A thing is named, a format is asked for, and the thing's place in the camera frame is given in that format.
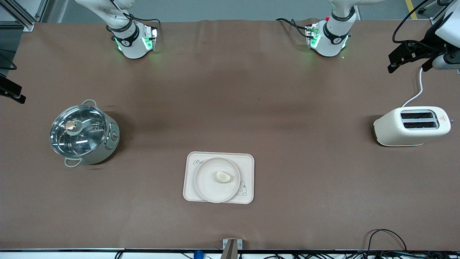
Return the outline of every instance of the white toaster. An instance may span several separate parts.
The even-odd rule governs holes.
[[[450,120],[439,107],[401,107],[377,119],[374,131],[377,141],[384,146],[419,146],[447,134]]]

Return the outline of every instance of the food item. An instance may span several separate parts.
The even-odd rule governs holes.
[[[231,180],[231,176],[222,171],[218,171],[216,173],[216,178],[217,178],[217,181],[219,181],[220,183],[228,183]]]

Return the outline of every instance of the metal bracket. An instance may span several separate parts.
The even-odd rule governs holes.
[[[310,49],[312,47],[317,47],[317,42],[318,42],[319,37],[320,37],[320,35],[319,35],[319,23],[312,24],[310,26],[306,26],[305,27],[305,35],[312,37],[312,38],[310,38],[310,37],[306,38],[308,49]]]
[[[227,245],[229,239],[235,239],[235,238],[225,238],[222,240],[222,249],[225,249],[225,246]],[[238,249],[243,249],[243,239],[236,239],[236,244],[238,245]]]
[[[37,20],[16,0],[0,0],[0,6],[24,26],[24,31],[32,31],[34,29],[34,23]]]

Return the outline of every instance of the glass lid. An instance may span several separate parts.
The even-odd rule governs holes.
[[[64,157],[79,157],[103,143],[106,131],[102,111],[90,105],[70,107],[51,126],[51,147]]]

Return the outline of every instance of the power cord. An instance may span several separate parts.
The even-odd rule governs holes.
[[[181,254],[184,255],[185,257],[188,257],[189,259],[193,259],[193,257],[190,257],[190,256],[188,256],[188,255],[186,255],[184,253],[181,253]]]
[[[297,29],[297,31],[300,33],[300,35],[302,35],[303,37],[308,38],[308,39],[313,39],[313,36],[303,34],[302,31],[300,31],[300,29],[305,29],[306,26],[310,26],[311,24],[308,24],[308,25],[305,25],[304,27],[302,27],[302,26],[298,26],[297,23],[294,21],[294,19],[291,19],[291,21],[288,21],[288,20],[286,20],[284,18],[278,18],[278,19],[276,19],[276,21],[286,22],[289,25],[294,26]]]
[[[431,46],[428,46],[420,41],[415,41],[415,40],[409,40],[409,41],[397,41],[396,40],[396,34],[398,33],[399,29],[402,27],[402,25],[407,21],[407,19],[411,16],[411,14],[413,14],[416,10],[418,10],[422,5],[424,5],[426,2],[428,2],[430,0],[423,0],[418,6],[416,6],[414,9],[412,9],[412,11],[410,11],[406,17],[401,21],[401,23],[396,27],[396,30],[393,32],[393,37],[391,38],[391,40],[394,42],[394,43],[404,43],[404,42],[408,42],[408,43],[413,43],[413,44],[419,44],[419,45],[422,45],[430,50],[433,50],[433,51],[438,51],[438,49],[436,48],[433,48]]]
[[[272,256],[267,256],[265,257],[264,259],[270,259],[270,258],[276,258],[276,259],[279,259],[278,255],[272,255]]]
[[[9,49],[4,49],[4,48],[0,48],[0,50],[16,53],[16,51],[14,50],[9,50]]]
[[[405,107],[409,102],[411,102],[415,98],[419,97],[423,93],[422,73],[423,73],[423,68],[420,68],[420,71],[419,71],[419,87],[420,87],[420,91],[419,91],[419,93],[416,94],[411,99],[407,100],[401,107]]]
[[[369,237],[369,245],[368,245],[368,250],[367,250],[367,252],[366,252],[366,257],[365,257],[365,259],[368,259],[368,257],[369,257],[369,251],[371,250],[372,237],[373,237],[375,234],[379,233],[380,231],[390,232],[390,233],[394,234],[395,236],[397,236],[397,237],[399,238],[399,240],[401,240],[402,244],[404,245],[404,250],[407,251],[406,243],[404,242],[404,240],[403,240],[398,234],[396,234],[395,232],[393,232],[393,231],[391,231],[391,230],[388,230],[388,229],[379,229],[379,230],[374,231],[374,232],[371,234],[371,236]]]
[[[136,20],[136,21],[157,21],[158,22],[158,29],[160,29],[160,26],[161,26],[161,22],[160,20],[158,19],[141,19],[141,18],[137,18],[135,17],[134,15],[128,13],[126,14],[116,3],[115,3],[115,0],[110,0],[110,2],[121,12],[123,13],[123,15],[128,18],[129,20]]]
[[[115,255],[115,259],[120,259],[124,251],[118,251]]]
[[[318,259],[335,259],[334,257],[330,256],[329,254],[327,253],[324,253],[322,251],[316,251],[316,250],[308,250],[308,251],[303,251],[303,254],[307,254],[308,256],[304,256],[301,254],[301,256],[303,256],[305,259],[309,259],[311,257],[315,257],[315,258],[318,258]]]

